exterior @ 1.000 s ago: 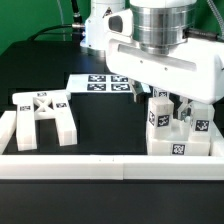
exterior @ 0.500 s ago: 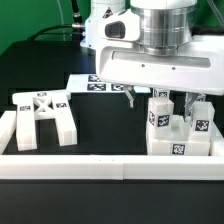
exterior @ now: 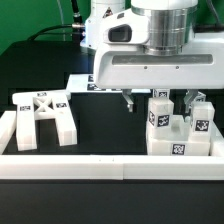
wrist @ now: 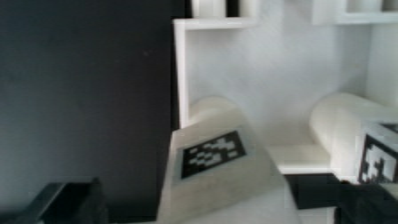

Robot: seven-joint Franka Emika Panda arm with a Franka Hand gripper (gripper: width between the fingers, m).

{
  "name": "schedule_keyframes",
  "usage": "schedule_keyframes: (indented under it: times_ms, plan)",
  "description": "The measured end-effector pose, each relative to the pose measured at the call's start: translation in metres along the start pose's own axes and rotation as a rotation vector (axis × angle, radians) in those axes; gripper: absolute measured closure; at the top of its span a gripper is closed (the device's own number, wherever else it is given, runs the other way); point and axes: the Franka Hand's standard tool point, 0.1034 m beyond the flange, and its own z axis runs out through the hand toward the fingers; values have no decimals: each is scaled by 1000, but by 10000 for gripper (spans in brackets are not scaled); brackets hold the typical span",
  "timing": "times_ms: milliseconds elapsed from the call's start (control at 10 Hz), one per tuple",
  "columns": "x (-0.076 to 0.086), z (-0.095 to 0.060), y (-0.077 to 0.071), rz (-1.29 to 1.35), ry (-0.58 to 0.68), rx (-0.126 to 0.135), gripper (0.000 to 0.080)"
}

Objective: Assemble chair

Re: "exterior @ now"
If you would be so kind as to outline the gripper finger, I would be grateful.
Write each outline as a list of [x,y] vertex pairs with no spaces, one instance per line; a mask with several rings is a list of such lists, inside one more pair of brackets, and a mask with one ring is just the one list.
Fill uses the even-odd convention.
[[187,93],[184,97],[185,113],[188,113],[190,111],[190,105],[197,96],[198,96],[197,89],[188,89],[187,90]]
[[131,89],[123,89],[122,96],[124,97],[125,101],[127,102],[127,108],[130,112],[133,111],[134,108],[134,100],[132,97]]

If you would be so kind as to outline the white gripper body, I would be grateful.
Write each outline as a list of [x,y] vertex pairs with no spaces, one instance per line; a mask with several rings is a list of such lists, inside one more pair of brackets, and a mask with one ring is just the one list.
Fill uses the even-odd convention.
[[224,27],[197,27],[194,8],[131,8],[100,27],[94,58],[104,89],[224,88]]

